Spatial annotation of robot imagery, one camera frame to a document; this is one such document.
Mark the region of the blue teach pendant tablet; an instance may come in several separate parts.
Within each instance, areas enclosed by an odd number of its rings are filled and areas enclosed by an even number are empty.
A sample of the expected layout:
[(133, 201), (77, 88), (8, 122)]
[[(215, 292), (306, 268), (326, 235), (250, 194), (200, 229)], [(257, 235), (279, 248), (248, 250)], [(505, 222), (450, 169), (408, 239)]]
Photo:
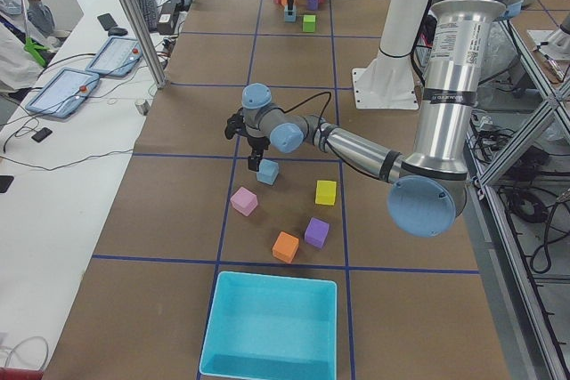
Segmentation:
[(100, 76), (85, 70), (64, 68), (26, 105), (39, 116), (65, 118), (74, 113), (97, 87)]
[(85, 70), (101, 77), (124, 77), (141, 58), (141, 47), (137, 39), (110, 36)]

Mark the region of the light blue foam block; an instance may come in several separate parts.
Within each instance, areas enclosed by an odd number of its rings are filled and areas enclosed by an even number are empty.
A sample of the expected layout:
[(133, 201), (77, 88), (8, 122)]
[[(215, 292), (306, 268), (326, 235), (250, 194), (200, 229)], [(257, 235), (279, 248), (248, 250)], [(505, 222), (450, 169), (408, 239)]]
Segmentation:
[(279, 171), (280, 167), (277, 162), (264, 158), (259, 164), (256, 179), (261, 183), (274, 185)]
[(284, 9), (284, 21), (285, 22), (295, 22), (297, 19), (297, 10), (296, 7), (293, 6), (292, 8), (285, 8)]

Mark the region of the black keyboard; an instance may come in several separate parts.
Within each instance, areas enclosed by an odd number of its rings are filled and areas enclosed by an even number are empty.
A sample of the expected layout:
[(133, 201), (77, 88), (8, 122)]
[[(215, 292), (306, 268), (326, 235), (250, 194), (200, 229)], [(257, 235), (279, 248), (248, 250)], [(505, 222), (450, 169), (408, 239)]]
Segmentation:
[(136, 0), (146, 26), (150, 32), (157, 30), (159, 12), (156, 0)]

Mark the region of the black smartphone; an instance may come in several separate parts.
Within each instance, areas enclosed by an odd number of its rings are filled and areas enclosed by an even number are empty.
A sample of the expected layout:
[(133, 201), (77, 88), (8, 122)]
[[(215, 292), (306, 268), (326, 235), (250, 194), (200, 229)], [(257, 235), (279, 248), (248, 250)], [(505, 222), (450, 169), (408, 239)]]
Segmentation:
[(117, 22), (114, 20), (110, 13), (104, 13), (97, 16), (97, 20), (101, 24), (104, 31), (109, 31), (117, 26)]

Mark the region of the cyan plastic bin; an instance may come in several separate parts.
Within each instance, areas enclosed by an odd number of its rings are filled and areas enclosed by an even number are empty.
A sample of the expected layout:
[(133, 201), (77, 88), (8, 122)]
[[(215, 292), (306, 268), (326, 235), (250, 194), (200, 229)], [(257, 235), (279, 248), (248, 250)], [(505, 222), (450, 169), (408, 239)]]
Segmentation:
[(204, 376), (334, 379), (335, 282), (223, 271), (199, 362)]

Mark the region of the green foam block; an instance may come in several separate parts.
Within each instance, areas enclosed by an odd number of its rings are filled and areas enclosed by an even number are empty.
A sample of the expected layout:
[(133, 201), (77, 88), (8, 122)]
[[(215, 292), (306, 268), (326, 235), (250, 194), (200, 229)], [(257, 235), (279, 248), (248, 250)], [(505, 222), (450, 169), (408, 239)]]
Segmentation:
[(314, 33), (316, 31), (316, 16), (314, 14), (304, 14), (302, 31), (304, 33)]

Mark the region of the black computer mouse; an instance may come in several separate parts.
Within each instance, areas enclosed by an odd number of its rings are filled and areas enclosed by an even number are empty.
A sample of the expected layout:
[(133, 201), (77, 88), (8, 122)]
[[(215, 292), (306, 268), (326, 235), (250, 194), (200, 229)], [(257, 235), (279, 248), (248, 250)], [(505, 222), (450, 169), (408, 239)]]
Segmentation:
[(126, 36), (128, 30), (120, 27), (113, 27), (108, 30), (108, 36)]

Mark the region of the yellow foam block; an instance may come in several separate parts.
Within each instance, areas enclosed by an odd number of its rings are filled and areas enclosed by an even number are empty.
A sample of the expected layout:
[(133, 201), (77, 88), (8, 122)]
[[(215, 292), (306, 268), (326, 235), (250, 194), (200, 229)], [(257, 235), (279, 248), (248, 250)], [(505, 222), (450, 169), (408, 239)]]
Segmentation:
[(318, 180), (315, 189), (315, 204), (334, 206), (337, 198), (337, 182), (330, 180)]

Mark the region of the purple foam block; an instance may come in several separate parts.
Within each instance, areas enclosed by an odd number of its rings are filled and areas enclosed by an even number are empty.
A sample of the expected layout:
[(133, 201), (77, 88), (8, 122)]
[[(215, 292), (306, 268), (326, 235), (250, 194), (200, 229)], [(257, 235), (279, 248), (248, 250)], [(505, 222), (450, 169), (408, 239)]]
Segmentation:
[(319, 9), (319, 0), (306, 0), (306, 9), (308, 11), (317, 11)]
[(307, 244), (322, 249), (330, 231), (330, 224), (312, 217), (305, 229), (304, 240)]

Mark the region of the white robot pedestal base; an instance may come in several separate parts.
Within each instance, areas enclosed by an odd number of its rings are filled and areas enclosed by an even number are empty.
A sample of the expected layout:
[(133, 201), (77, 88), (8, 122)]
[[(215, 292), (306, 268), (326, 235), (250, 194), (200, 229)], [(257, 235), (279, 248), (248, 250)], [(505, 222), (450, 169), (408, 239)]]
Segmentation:
[(419, 107), (410, 55), (428, 0), (391, 0), (377, 57), (365, 69), (353, 70), (355, 107)]

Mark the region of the pink foam block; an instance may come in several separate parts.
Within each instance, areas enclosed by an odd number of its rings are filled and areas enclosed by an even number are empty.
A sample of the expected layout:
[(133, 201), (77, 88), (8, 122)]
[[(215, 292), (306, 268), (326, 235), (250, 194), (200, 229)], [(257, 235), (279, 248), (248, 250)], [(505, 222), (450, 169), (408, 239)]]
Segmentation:
[(258, 206), (257, 195), (245, 187), (239, 187), (231, 196), (232, 207), (244, 216), (249, 216)]

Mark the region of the aluminium frame post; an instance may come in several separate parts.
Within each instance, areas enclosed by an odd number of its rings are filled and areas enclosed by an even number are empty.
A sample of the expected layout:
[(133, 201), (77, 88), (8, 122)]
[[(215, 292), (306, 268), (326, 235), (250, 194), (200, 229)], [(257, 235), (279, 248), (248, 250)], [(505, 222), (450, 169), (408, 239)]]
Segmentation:
[(154, 43), (151, 41), (151, 34), (144, 22), (138, 3), (136, 0), (119, 0), (119, 2), (137, 40), (139, 41), (143, 57), (150, 69), (153, 80), (157, 88), (160, 90), (164, 88), (167, 83), (166, 75), (159, 60), (159, 56), (156, 53)]

